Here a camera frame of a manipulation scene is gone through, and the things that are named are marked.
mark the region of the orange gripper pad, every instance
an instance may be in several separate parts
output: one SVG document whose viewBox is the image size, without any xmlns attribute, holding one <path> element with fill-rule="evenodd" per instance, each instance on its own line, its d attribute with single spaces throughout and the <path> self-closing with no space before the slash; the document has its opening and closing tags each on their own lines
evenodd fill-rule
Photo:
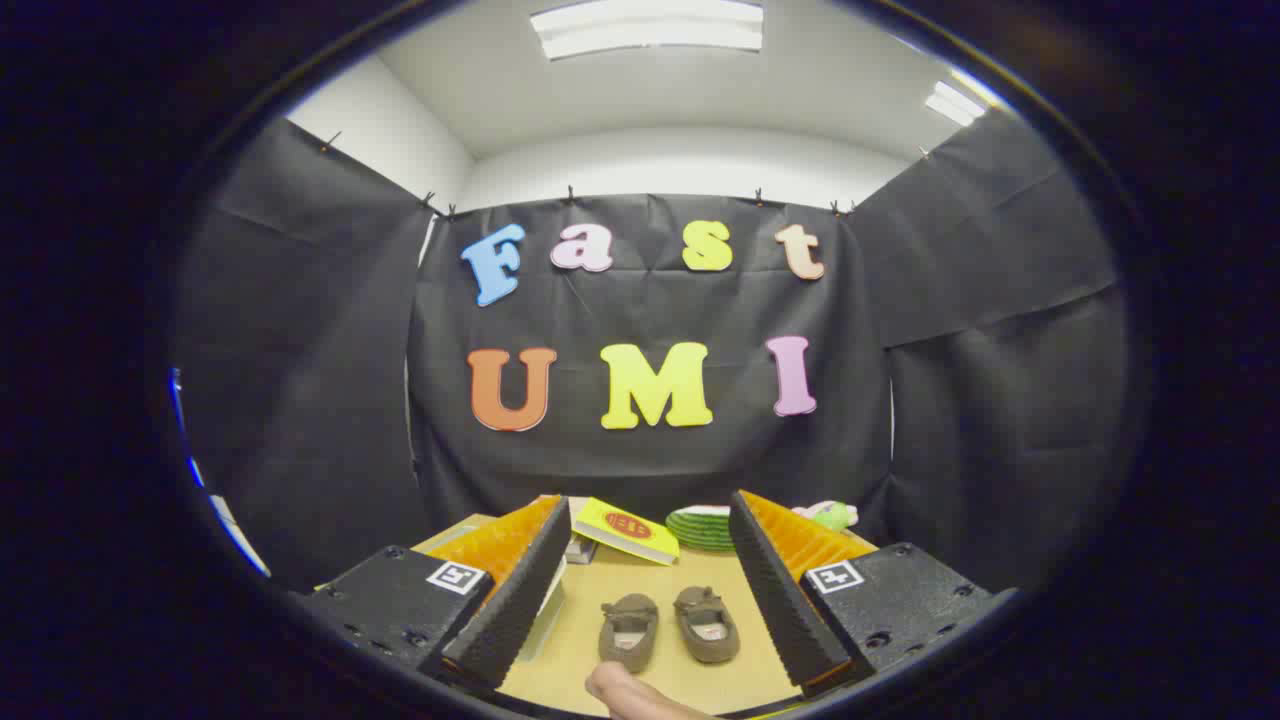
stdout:
<svg viewBox="0 0 1280 720">
<path fill-rule="evenodd" d="M 498 592 L 516 564 L 525 556 L 529 544 L 543 529 L 552 510 L 556 510 L 561 496 L 550 495 L 541 497 L 520 510 L 507 512 L 488 525 L 483 525 L 470 533 L 454 538 L 440 547 L 428 552 L 431 557 L 452 560 L 472 568 L 479 568 L 493 577 L 493 589 L 485 596 L 489 602 L 493 593 Z"/>
<path fill-rule="evenodd" d="M 746 501 L 751 515 L 755 515 L 755 521 L 760 524 L 773 550 L 782 559 L 782 564 L 787 566 L 791 579 L 797 583 L 806 570 L 876 551 L 874 544 L 858 536 L 837 533 L 777 502 L 745 489 L 739 492 L 742 493 L 742 500 Z"/>
</svg>

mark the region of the white ceiling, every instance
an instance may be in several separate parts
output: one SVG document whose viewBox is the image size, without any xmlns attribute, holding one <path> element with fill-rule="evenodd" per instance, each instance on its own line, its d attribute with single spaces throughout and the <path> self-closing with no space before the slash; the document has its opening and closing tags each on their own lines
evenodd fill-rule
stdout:
<svg viewBox="0 0 1280 720">
<path fill-rule="evenodd" d="M 476 159 L 668 126 L 783 131 L 913 159 L 959 129 L 924 106 L 947 78 L 942 63 L 823 0 L 764 0 L 760 54 L 652 47 L 550 63 L 529 14 L 568 1 L 472 0 L 379 55 Z"/>
</svg>

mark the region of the white wall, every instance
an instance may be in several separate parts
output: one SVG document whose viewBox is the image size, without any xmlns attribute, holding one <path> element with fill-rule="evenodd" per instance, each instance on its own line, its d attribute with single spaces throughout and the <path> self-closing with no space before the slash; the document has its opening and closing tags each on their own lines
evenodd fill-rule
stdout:
<svg viewBox="0 0 1280 720">
<path fill-rule="evenodd" d="M 396 184 L 448 211 L 474 164 L 471 155 L 376 56 L 351 67 L 294 108 L 289 120 Z"/>
<path fill-rule="evenodd" d="M 910 164 L 852 145 L 781 132 L 641 128 L 529 145 L 486 158 L 458 210 L 575 195 L 691 193 L 847 210 Z"/>
</svg>

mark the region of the red label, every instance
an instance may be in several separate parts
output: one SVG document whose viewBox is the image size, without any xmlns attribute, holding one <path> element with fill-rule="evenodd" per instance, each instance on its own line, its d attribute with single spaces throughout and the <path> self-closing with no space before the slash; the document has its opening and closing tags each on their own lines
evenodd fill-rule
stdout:
<svg viewBox="0 0 1280 720">
<path fill-rule="evenodd" d="M 653 534 L 653 530 L 649 529 L 649 525 L 644 520 L 623 515 L 622 512 L 609 512 L 604 516 L 604 521 L 614 530 L 636 539 L 645 539 Z"/>
</svg>

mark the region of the stack of plates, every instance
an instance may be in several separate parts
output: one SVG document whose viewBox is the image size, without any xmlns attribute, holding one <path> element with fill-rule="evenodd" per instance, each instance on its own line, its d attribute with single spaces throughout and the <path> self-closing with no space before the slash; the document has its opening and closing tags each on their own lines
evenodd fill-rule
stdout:
<svg viewBox="0 0 1280 720">
<path fill-rule="evenodd" d="M 733 552 L 727 505 L 691 505 L 667 515 L 667 529 L 680 544 L 710 552 Z"/>
</svg>

